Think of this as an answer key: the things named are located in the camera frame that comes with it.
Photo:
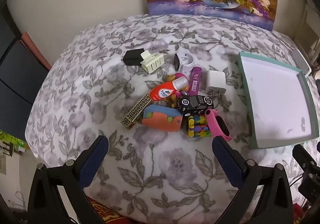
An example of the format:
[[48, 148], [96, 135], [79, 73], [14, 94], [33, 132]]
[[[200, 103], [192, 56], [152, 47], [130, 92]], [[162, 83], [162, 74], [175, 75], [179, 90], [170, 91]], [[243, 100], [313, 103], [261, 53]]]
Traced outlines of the purple lighter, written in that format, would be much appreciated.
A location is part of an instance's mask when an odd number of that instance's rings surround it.
[[189, 87], [189, 95], [198, 95], [199, 88], [200, 88], [200, 82], [202, 77], [202, 68], [200, 67], [193, 67], [191, 70], [190, 75], [190, 87]]

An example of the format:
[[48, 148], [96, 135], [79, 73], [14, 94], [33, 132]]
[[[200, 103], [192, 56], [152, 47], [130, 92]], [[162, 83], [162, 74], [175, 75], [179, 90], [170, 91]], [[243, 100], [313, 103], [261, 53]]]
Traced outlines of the orange white bottle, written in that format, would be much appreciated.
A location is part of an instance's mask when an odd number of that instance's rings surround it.
[[188, 80], [185, 76], [177, 78], [173, 81], [165, 82], [158, 85], [150, 92], [150, 98], [152, 101], [160, 101], [187, 87], [188, 84]]

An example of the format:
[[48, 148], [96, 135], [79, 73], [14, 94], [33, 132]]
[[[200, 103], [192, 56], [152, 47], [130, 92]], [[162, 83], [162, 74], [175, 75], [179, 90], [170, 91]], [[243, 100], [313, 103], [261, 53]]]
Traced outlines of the teal white box lid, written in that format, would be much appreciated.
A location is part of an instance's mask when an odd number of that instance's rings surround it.
[[253, 149], [303, 143], [319, 137], [316, 107], [304, 73], [275, 59], [241, 52], [238, 67]]

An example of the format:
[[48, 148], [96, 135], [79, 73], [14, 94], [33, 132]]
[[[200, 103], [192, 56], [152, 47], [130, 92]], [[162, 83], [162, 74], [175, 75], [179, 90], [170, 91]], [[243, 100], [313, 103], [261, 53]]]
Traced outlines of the dark cabinet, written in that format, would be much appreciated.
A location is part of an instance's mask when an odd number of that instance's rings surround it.
[[48, 74], [16, 38], [1, 16], [1, 130], [25, 141], [25, 128], [38, 91]]

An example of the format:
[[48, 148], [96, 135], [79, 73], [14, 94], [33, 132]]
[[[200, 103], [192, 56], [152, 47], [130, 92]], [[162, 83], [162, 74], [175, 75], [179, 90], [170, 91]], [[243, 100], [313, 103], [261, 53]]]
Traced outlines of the pink brown small toy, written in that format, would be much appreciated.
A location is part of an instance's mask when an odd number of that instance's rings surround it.
[[[167, 75], [165, 78], [164, 78], [164, 82], [169, 82], [169, 81], [173, 81], [175, 79], [178, 79], [178, 78], [186, 78], [186, 76], [183, 74], [183, 73], [175, 73], [175, 74], [172, 74], [172, 75]], [[171, 107], [171, 108], [176, 108], [177, 107], [177, 100], [183, 96], [183, 92], [185, 92], [185, 95], [188, 94], [188, 91], [189, 91], [189, 88], [190, 88], [190, 84], [189, 82], [187, 82], [187, 86], [182, 88], [181, 90], [179, 91], [176, 91], [174, 94], [172, 94], [170, 97], [168, 98], [165, 98], [164, 101], [168, 103], [168, 105]]]

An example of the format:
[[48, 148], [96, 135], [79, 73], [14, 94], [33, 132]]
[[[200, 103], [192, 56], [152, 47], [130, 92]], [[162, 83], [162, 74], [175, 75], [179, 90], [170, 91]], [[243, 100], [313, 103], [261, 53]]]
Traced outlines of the red patterned mat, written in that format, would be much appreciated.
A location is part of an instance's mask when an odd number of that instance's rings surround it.
[[97, 214], [102, 218], [106, 224], [132, 224], [135, 223], [133, 220], [128, 217], [124, 217], [115, 211], [103, 206], [101, 203], [95, 201], [94, 199], [87, 197], [91, 205]]

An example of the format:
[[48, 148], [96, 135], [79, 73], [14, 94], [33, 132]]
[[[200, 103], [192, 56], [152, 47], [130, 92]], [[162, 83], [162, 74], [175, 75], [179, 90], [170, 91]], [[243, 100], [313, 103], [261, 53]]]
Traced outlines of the white wall charger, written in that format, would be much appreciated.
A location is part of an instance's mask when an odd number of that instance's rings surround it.
[[206, 93], [218, 97], [226, 93], [226, 75], [220, 71], [207, 71]]

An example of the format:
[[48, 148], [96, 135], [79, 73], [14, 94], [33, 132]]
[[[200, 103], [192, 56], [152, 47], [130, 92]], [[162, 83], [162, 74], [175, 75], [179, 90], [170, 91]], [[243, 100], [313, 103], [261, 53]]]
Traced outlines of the black toy car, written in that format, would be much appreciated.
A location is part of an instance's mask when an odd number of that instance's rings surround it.
[[214, 104], [211, 97], [203, 95], [186, 95], [177, 101], [180, 113], [185, 116], [202, 115], [207, 109], [213, 109]]

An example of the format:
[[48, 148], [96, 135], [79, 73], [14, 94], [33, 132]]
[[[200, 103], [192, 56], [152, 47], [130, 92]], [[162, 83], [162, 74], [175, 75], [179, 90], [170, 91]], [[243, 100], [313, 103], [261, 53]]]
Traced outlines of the gold patterned lighter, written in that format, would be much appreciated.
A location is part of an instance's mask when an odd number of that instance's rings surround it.
[[125, 118], [121, 121], [122, 125], [131, 129], [132, 126], [136, 123], [136, 121], [143, 114], [144, 110], [151, 104], [152, 100], [149, 94], [144, 95], [137, 104], [127, 113]]

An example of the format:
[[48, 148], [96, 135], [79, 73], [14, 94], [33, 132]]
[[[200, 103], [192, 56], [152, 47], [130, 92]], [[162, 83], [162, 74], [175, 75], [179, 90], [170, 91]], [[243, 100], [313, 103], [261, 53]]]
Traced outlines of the cream building model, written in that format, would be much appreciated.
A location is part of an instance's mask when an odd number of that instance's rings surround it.
[[140, 56], [142, 57], [140, 65], [148, 74], [153, 73], [165, 63], [162, 53], [150, 54], [148, 50], [145, 50]]

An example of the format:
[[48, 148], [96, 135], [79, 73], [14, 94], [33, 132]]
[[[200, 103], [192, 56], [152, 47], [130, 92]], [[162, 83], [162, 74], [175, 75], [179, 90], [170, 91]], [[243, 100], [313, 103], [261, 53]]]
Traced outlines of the colourful fidget cube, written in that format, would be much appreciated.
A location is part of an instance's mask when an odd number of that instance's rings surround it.
[[190, 138], [211, 137], [206, 117], [204, 115], [194, 115], [188, 117], [187, 134]]

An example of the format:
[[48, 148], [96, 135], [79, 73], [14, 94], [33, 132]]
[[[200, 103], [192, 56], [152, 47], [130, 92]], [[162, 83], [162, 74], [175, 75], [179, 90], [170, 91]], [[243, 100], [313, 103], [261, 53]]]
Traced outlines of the floral grey tablecloth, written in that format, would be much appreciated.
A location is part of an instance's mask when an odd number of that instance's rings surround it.
[[204, 73], [225, 76], [226, 92], [213, 97], [230, 146], [257, 164], [284, 166], [293, 201], [302, 169], [292, 147], [249, 148], [252, 135], [238, 54], [293, 65], [286, 35], [250, 24], [191, 15], [139, 15], [80, 32], [62, 52], [34, 101], [25, 137], [50, 167], [76, 159], [97, 136], [109, 151], [90, 198], [147, 223], [213, 223], [236, 194], [211, 150], [212, 138], [192, 137], [172, 110], [174, 97], [152, 104], [131, 128], [122, 120], [175, 72], [174, 56], [189, 54]]

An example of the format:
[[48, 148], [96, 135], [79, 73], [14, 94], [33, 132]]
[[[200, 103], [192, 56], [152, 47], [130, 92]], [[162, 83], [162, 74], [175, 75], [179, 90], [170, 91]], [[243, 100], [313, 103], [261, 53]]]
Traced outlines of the white round smartwatch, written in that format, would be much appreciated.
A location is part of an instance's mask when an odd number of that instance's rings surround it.
[[177, 52], [174, 55], [174, 67], [176, 72], [190, 72], [194, 67], [194, 57], [188, 52]]

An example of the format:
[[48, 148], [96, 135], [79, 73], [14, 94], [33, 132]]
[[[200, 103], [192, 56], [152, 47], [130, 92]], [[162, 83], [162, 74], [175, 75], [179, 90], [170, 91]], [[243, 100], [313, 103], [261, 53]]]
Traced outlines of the black rectangular box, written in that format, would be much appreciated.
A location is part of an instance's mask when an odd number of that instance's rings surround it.
[[123, 62], [126, 66], [140, 66], [140, 63], [143, 61], [141, 54], [144, 51], [143, 48], [126, 51]]

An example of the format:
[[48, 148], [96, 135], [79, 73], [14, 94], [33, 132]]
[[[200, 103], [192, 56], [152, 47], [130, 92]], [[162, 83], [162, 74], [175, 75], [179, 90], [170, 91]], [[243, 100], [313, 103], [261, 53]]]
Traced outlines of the pink fitness band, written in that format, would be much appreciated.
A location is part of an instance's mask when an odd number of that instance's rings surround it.
[[217, 110], [209, 108], [205, 111], [204, 115], [213, 137], [221, 136], [227, 142], [232, 139], [225, 121]]

